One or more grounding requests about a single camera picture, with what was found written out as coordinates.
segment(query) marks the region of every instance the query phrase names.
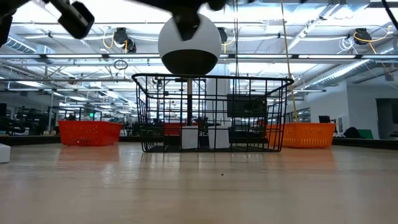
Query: yellow cable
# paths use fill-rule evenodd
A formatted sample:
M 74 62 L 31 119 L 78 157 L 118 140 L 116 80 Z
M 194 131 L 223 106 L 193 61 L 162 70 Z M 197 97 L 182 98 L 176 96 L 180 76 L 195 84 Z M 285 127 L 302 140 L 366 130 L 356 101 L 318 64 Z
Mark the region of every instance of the yellow cable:
M 367 43 L 377 42 L 377 41 L 380 41 L 380 40 L 382 40 L 382 39 L 384 39 L 384 38 L 386 38 L 386 37 L 388 36 L 388 32 L 390 31 L 390 28 L 391 28 L 391 26 L 388 27 L 387 33 L 385 34 L 384 37 L 381 37 L 381 38 L 379 38 L 379 39 L 377 39 L 377 40 L 363 40 L 363 39 L 357 38 L 357 37 L 355 36 L 355 35 L 357 34 L 357 32 L 354 33 L 354 38 L 357 39 L 357 40 L 360 40 L 360 41 L 362 41 L 362 42 L 367 42 Z
M 106 45 L 106 43 L 105 43 L 105 35 L 106 35 L 106 32 L 104 32 L 104 36 L 102 38 L 102 42 L 104 43 L 104 46 L 107 49 L 111 49 L 113 47 L 113 42 L 114 42 L 114 32 L 112 33 L 112 44 L 111 44 L 111 46 Z
M 373 44 L 372 44 L 372 43 L 369 43 L 369 45 L 371 46 L 371 48 L 372 48 L 372 50 L 373 50 L 373 53 L 374 53 L 374 54 L 377 54 L 377 53 L 376 53 L 376 50 L 375 50 L 374 47 L 373 47 Z
M 231 40 L 231 42 L 229 42 L 228 44 L 223 44 L 223 46 L 224 46 L 224 54 L 226 54 L 226 46 L 229 45 L 229 44 L 232 44 L 232 42 L 234 42 L 234 41 L 235 41 L 235 34 L 234 34 L 234 38 Z
M 373 47 L 373 44 L 372 44 L 372 43 L 369 43 L 369 45 L 371 46 L 373 53 L 374 53 L 374 54 L 377 54 L 376 49 L 374 49 L 374 47 Z M 393 74 L 390 72 L 390 70 L 384 65 L 384 63 L 381 62 L 381 64 L 382 64 L 382 66 L 384 67 L 385 71 L 392 77 L 392 79 L 394 79 L 394 75 L 393 75 Z
M 282 8 L 282 24 L 284 27 L 284 37 L 285 37 L 285 49 L 286 49 L 286 60 L 287 60 L 287 72 L 289 73 L 289 78 L 292 78 L 292 73 L 290 72 L 290 63 L 289 63 L 289 48 L 287 46 L 287 38 L 286 38 L 286 26 L 285 26 L 285 13 L 284 13 L 284 0 L 280 0 L 280 6 Z M 292 102 L 293 102 L 293 112 L 294 112 L 294 118 L 295 122 L 299 121 L 299 118 L 297 116 L 297 109 L 296 109 L 296 102 L 294 98 L 294 91 L 293 91 L 293 85 L 290 85 L 290 92 L 292 95 Z

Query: black wire basket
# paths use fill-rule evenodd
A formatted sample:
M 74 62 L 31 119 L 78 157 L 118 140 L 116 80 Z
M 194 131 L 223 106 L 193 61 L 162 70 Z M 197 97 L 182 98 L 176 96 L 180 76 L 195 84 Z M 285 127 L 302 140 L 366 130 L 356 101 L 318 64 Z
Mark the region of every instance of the black wire basket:
M 144 152 L 280 152 L 288 78 L 142 73 Z

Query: black cable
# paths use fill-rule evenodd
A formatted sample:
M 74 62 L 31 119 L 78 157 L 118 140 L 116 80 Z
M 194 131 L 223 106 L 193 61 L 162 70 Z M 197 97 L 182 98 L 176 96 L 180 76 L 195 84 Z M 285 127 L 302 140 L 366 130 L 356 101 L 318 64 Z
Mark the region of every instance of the black cable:
M 383 3 L 384 9 L 386 10 L 388 16 L 390 17 L 390 20 L 392 21 L 393 25 L 398 30 L 398 22 L 397 22 L 396 18 L 394 17 L 394 15 L 392 14 L 390 7 L 388 6 L 386 0 L 381 0 L 381 2 Z
M 129 67 L 129 64 L 125 61 L 125 60 L 117 60 L 115 61 L 115 63 L 113 64 L 113 67 L 117 70 L 125 70 Z
M 236 15 L 238 15 L 238 0 L 234 0 L 233 10 L 236 13 Z M 238 21 L 237 16 L 234 18 L 234 29 L 235 29 L 235 52 L 236 52 L 235 76 L 239 76 L 239 59 L 238 59 L 239 21 Z M 239 94 L 240 94 L 240 83 L 241 83 L 241 81 L 238 80 Z

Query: wire basket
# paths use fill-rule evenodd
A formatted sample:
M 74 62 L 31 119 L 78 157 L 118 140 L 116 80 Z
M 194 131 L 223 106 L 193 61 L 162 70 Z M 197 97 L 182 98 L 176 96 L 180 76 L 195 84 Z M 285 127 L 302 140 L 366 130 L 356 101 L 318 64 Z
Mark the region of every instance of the wire basket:
M 144 152 L 279 152 L 288 78 L 135 74 Z M 266 131 L 278 135 L 265 138 Z
M 66 146 L 106 146 L 119 141 L 121 124 L 107 121 L 58 121 Z

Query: speaker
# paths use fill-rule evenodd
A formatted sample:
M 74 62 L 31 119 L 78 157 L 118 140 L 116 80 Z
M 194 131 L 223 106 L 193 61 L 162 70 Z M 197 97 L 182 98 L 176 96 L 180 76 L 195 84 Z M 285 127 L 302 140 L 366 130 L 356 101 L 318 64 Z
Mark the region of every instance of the speaker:
M 0 116 L 7 116 L 7 103 L 0 103 Z

